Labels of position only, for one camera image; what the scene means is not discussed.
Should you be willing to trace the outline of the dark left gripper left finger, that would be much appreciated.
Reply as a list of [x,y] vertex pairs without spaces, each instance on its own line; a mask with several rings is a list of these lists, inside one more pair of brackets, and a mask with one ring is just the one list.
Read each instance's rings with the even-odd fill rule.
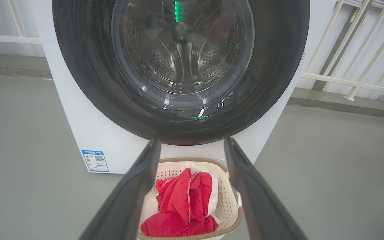
[[160,153],[161,141],[150,140],[85,228],[81,240],[136,239],[144,197],[154,186]]

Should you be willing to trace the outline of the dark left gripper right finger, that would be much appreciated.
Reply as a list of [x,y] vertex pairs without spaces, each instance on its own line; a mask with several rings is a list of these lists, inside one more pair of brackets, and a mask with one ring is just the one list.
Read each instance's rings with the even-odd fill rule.
[[269,184],[233,138],[226,138],[224,151],[230,182],[241,195],[252,240],[306,240]]

